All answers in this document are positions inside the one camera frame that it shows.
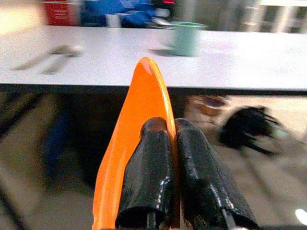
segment mug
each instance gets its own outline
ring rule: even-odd
[[[190,22],[171,22],[174,34],[170,44],[163,44],[172,49],[173,53],[180,56],[195,56],[199,49],[201,39],[200,30],[205,30],[206,25]]]

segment utensil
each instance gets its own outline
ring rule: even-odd
[[[24,64],[21,64],[15,68],[13,68],[12,70],[26,70],[26,69],[29,69],[35,65],[37,65],[38,63],[40,63],[42,60],[46,59],[47,57],[49,57],[50,55],[53,55],[53,54],[63,54],[65,52],[67,52],[69,46],[68,45],[62,45],[62,46],[57,46],[57,47],[54,47],[52,48],[50,51],[48,52],[45,52],[37,57],[35,57],[34,59],[24,63]]]
[[[51,66],[49,66],[41,74],[56,74],[56,73],[59,73],[59,71],[63,68],[63,66],[64,66],[65,62],[68,60],[68,58],[80,56],[81,53],[82,53],[81,46],[70,47],[62,57],[60,57],[53,64],[51,64]]]

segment orange object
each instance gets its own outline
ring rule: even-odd
[[[94,193],[92,230],[114,229],[118,213],[125,167],[140,141],[142,125],[152,117],[166,120],[178,188],[176,129],[167,88],[156,63],[142,58],[119,114],[112,138],[101,162]],[[179,221],[179,198],[175,200],[175,220]]]

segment table top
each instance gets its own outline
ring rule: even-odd
[[[197,57],[174,56],[161,45],[170,30],[42,26],[0,38],[0,89],[126,87],[138,60],[151,57],[169,88],[307,95],[307,35],[201,31]],[[11,70],[59,45],[80,45],[56,75],[40,74],[58,55]]]

